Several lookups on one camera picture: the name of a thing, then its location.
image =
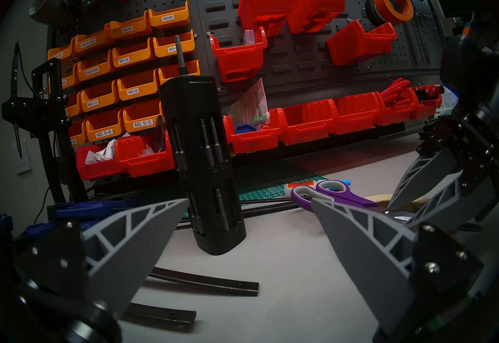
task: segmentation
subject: white table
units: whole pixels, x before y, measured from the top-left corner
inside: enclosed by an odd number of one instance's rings
[[[331,179],[350,179],[354,193],[371,196],[394,191],[417,158],[414,149],[419,144],[417,135],[371,140],[291,162]],[[349,164],[364,165],[348,169]],[[249,218],[245,223],[246,239],[222,256],[200,250],[191,229],[175,231],[156,266],[259,282],[257,297],[214,294],[148,279],[133,302],[195,310],[195,326],[189,332],[178,332],[121,321],[124,342],[372,340],[377,321],[313,213],[295,209]]]

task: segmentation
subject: pegboard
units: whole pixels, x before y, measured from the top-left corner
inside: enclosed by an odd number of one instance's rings
[[[75,34],[90,34],[102,29],[105,23],[116,20],[125,21],[141,16],[149,8],[155,11],[166,10],[184,5],[186,0],[129,0],[126,3],[105,2],[88,11],[82,12],[77,25],[69,32],[57,34],[56,46],[68,44]],[[153,36],[166,36],[173,33],[190,31],[198,35],[196,51],[186,54],[185,60],[199,59],[202,75],[215,77],[224,105],[232,103],[239,95],[246,91],[256,79],[223,83],[218,71],[216,60],[211,53],[208,32],[212,32],[219,39],[221,47],[238,46],[242,41],[243,29],[237,19],[239,0],[188,0],[190,7],[191,25],[179,29],[159,31],[153,28]],[[359,19],[366,32],[374,26],[365,17],[362,9],[365,0],[345,0],[345,12],[339,18],[333,19],[321,31],[310,34],[292,35],[284,23],[281,31],[275,37],[268,38],[268,47],[264,50],[264,65],[258,77],[264,81],[267,99],[272,99],[276,94],[285,94],[302,91],[310,97],[323,99],[341,95],[363,93],[378,90],[369,85],[369,79],[385,78],[386,74],[402,73],[403,75],[435,76],[440,68],[440,58],[443,45],[437,30],[436,19],[425,0],[412,0],[415,8],[413,22],[395,26],[398,38],[392,42],[390,53],[378,56],[357,65],[333,66],[329,52],[325,45],[326,40],[338,30],[348,25],[349,19]],[[128,41],[117,41],[116,46],[126,46],[139,43],[144,38]],[[149,70],[155,67],[177,63],[177,58],[161,58],[145,64],[121,69],[93,80],[86,81],[67,91],[77,91],[81,88],[92,86],[96,83],[119,78],[135,72]],[[332,93],[329,89],[339,84],[354,83],[348,90],[344,87],[341,92]],[[320,92],[309,92],[309,89],[321,88]],[[132,102],[141,101],[143,98],[134,99]],[[120,107],[129,104],[121,101],[111,107]],[[274,105],[271,101],[269,107],[286,106]]]

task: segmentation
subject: scissors handle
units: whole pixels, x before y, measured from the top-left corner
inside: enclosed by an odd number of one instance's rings
[[[336,201],[339,199],[346,202],[346,204],[357,207],[377,207],[377,203],[370,201],[369,199],[365,199],[363,197],[359,197],[350,191],[348,186],[339,181],[339,180],[325,180],[319,182],[315,187],[316,190],[322,194],[333,197]],[[330,188],[338,189],[339,191],[331,191]]]

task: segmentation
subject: screw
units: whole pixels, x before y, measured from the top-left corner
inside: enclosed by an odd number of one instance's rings
[[[463,252],[463,251],[458,251],[458,252],[456,252],[456,256],[460,259],[467,259],[468,253]]]
[[[425,268],[430,273],[438,273],[440,272],[440,266],[437,263],[426,263]]]

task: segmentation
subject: scissors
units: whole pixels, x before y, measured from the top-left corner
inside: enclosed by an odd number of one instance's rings
[[[300,196],[303,194],[319,199],[332,198],[334,202],[360,208],[378,207],[376,202],[355,195],[345,183],[339,180],[323,180],[322,182],[317,183],[315,190],[308,186],[298,186],[291,190],[291,198],[294,203],[302,209],[312,211],[312,203]]]

